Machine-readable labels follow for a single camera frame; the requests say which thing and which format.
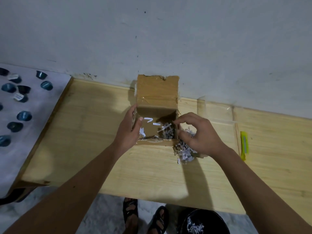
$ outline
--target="sandal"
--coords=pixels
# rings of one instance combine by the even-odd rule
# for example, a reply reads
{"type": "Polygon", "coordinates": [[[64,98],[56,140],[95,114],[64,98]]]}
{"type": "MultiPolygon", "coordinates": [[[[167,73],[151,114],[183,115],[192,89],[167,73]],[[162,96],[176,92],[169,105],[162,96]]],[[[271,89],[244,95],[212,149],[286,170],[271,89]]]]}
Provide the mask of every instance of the sandal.
{"type": "Polygon", "coordinates": [[[122,212],[124,214],[124,223],[126,223],[127,218],[130,217],[132,214],[138,217],[138,200],[131,199],[129,201],[124,201],[122,212]],[[130,205],[134,205],[135,209],[126,210],[130,205]]]}
{"type": "Polygon", "coordinates": [[[168,227],[168,224],[169,224],[169,211],[167,210],[165,206],[160,206],[155,212],[149,231],[155,228],[158,234],[164,234],[168,227]],[[163,216],[164,216],[163,218],[160,215],[160,211],[162,209],[163,209],[163,216]],[[161,229],[161,227],[158,226],[157,221],[160,221],[160,223],[163,225],[163,229],[161,229]]]}

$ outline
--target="open cardboard box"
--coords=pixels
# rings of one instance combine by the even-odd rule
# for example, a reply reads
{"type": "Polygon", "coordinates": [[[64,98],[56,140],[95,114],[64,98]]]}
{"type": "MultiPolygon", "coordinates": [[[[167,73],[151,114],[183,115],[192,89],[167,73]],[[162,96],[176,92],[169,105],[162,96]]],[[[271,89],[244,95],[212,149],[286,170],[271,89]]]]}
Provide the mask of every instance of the open cardboard box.
{"type": "Polygon", "coordinates": [[[140,135],[137,145],[176,145],[178,140],[177,126],[173,123],[178,117],[178,76],[145,76],[138,75],[136,101],[137,109],[134,114],[134,124],[139,117],[152,118],[148,122],[144,119],[145,137],[140,135]],[[162,126],[171,123],[174,130],[172,139],[164,139],[162,126]]]}

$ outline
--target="light wood tabletop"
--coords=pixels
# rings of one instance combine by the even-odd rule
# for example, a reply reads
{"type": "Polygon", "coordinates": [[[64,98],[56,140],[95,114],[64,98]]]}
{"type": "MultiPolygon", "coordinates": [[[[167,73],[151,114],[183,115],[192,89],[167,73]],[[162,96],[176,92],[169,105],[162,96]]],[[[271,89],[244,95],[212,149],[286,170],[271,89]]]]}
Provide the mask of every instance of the light wood tabletop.
{"type": "MultiPolygon", "coordinates": [[[[134,103],[133,90],[74,80],[22,180],[63,184],[113,141],[120,121],[134,103]]],[[[210,119],[221,139],[237,153],[236,129],[246,131],[250,147],[247,164],[312,223],[308,212],[312,210],[311,120],[215,103],[206,103],[203,115],[197,100],[181,98],[178,103],[181,114],[194,112],[210,119]]],[[[178,165],[170,146],[134,146],[116,163],[100,192],[245,213],[212,158],[178,165]]]]}

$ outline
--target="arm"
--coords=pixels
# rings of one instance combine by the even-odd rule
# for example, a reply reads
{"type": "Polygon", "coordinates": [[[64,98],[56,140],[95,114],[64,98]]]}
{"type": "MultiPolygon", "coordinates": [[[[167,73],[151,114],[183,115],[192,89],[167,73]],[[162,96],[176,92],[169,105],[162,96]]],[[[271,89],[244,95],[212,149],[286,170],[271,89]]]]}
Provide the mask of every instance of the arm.
{"type": "Polygon", "coordinates": [[[179,131],[180,138],[220,165],[259,234],[312,233],[312,227],[221,141],[209,120],[187,113],[174,123],[184,122],[195,126],[197,132],[192,138],[179,131]]]}
{"type": "Polygon", "coordinates": [[[132,130],[135,107],[126,113],[110,146],[21,216],[5,234],[75,233],[116,161],[138,140],[143,118],[132,130]]]}

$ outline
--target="floor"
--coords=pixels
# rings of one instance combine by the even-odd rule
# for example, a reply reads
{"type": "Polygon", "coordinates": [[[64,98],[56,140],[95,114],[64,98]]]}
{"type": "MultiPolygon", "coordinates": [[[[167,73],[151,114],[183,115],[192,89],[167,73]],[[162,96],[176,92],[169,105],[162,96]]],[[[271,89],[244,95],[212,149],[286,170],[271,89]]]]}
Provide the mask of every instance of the floor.
{"type": "MultiPolygon", "coordinates": [[[[0,233],[3,233],[22,214],[37,204],[47,194],[55,190],[54,187],[41,187],[35,189],[25,200],[20,203],[11,203],[0,207],[0,233]]],[[[90,209],[82,220],[77,234],[121,234],[124,231],[122,215],[123,197],[98,194],[90,209]]],[[[175,224],[177,221],[179,206],[166,205],[145,200],[139,200],[139,234],[145,234],[148,224],[154,212],[160,205],[165,205],[170,213],[170,225],[167,234],[176,234],[175,224]]],[[[257,233],[247,215],[218,212],[224,219],[231,234],[255,234],[257,233]]]]}

